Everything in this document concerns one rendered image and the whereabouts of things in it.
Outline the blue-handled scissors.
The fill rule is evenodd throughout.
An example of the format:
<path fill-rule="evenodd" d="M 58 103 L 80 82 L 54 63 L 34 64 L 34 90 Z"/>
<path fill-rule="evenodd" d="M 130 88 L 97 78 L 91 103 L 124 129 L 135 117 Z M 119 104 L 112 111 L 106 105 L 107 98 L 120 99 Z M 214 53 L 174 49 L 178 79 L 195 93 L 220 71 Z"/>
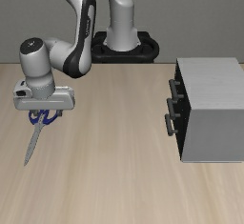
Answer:
<path fill-rule="evenodd" d="M 37 115 L 34 115 L 32 112 L 29 112 L 29 120 L 31 124 L 34 126 L 34 131 L 30 139 L 30 143 L 27 147 L 24 165 L 27 165 L 29 163 L 42 129 L 45 126 L 51 124 L 58 117 L 58 112 L 56 112 L 53 117 L 49 117 L 49 113 L 49 110 L 40 110 L 37 112 Z"/>

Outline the grey cabinet with drawers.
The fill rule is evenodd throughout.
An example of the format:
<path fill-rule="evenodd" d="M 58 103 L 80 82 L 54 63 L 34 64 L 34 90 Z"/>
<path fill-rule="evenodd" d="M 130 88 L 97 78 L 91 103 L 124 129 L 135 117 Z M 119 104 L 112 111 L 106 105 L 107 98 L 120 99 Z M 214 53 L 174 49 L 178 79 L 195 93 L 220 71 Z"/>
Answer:
<path fill-rule="evenodd" d="M 233 57 L 178 58 L 167 133 L 184 163 L 244 162 L 244 70 Z"/>

